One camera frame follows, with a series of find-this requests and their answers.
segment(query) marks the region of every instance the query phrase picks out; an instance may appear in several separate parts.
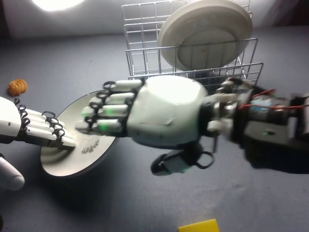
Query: white wall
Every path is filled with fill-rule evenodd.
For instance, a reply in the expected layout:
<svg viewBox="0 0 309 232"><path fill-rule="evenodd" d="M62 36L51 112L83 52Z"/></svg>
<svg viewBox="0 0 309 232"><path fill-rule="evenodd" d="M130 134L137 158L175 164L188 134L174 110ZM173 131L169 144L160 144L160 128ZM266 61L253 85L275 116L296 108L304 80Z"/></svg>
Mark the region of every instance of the white wall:
<svg viewBox="0 0 309 232"><path fill-rule="evenodd" d="M123 33L121 6L153 0L85 0L64 11L48 12L32 0L3 0L14 38ZM247 0L235 0L243 4ZM255 27L271 26L298 0L251 0Z"/></svg>

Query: metal wire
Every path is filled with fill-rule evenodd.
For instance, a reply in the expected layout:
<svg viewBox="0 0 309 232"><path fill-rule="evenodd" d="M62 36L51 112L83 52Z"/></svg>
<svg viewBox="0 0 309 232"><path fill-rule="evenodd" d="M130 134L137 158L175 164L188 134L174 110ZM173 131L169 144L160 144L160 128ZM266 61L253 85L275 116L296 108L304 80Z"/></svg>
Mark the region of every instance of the metal wire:
<svg viewBox="0 0 309 232"><path fill-rule="evenodd" d="M241 6L249 12L250 0ZM188 78L196 79L209 89L212 85L218 85L227 77L239 77L257 81L262 70L262 63L252 63L253 56L257 46L257 39L247 39L242 41L231 41L222 43L206 43L199 45L174 46L174 47L158 47L158 35L162 25L167 18L179 8L192 2L192 0L172 0L158 1L150 3L130 4L122 6L124 16L124 31L127 44L126 58L128 62L130 77L129 79L151 77L155 75L172 74L180 75ZM223 66L226 63L225 51L229 45L235 45L238 54L239 49L246 47L235 60ZM205 69L194 71L181 71L177 69L177 53L179 49L189 49L191 54L188 66L192 70L195 51L198 48L204 48L205 51ZM220 68L208 69L212 49L221 47L222 55ZM172 49L175 56L173 65L168 64L162 57L162 50Z"/></svg>

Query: white robotic hand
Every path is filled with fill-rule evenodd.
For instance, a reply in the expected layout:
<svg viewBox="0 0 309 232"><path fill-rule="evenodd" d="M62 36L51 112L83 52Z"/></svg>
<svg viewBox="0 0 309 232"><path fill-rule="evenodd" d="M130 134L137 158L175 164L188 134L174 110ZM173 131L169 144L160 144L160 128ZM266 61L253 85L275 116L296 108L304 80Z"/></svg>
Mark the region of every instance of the white robotic hand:
<svg viewBox="0 0 309 232"><path fill-rule="evenodd" d="M63 122L56 119L52 112L39 113L19 105L19 99L11 102L0 97L0 143L24 141L40 146L73 149L73 136L65 129ZM0 187L18 190L24 178L3 157L0 158Z"/></svg>
<svg viewBox="0 0 309 232"><path fill-rule="evenodd" d="M182 173L199 165L197 160L205 154L198 144L199 117L207 95L199 82L169 75L107 82L103 88L83 109L85 120L77 123L77 130L173 149L154 161L151 170L155 175Z"/></svg>

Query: yellow sponge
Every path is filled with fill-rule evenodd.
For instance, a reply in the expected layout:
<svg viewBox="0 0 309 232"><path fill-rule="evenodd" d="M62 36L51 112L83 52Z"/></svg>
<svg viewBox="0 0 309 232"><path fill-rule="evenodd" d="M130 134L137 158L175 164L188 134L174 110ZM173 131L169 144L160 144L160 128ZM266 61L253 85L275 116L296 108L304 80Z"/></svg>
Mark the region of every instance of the yellow sponge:
<svg viewBox="0 0 309 232"><path fill-rule="evenodd" d="M181 226L179 232L220 232L216 219L202 221L195 224Z"/></svg>

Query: orange swirl object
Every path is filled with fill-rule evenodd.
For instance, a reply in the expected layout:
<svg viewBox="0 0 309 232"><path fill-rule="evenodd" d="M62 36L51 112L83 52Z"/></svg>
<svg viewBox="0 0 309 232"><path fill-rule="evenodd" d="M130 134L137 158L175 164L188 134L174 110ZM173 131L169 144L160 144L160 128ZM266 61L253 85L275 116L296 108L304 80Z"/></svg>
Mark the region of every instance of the orange swirl object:
<svg viewBox="0 0 309 232"><path fill-rule="evenodd" d="M27 82L23 79L16 79L10 82L8 93L12 96L19 96L27 90Z"/></svg>

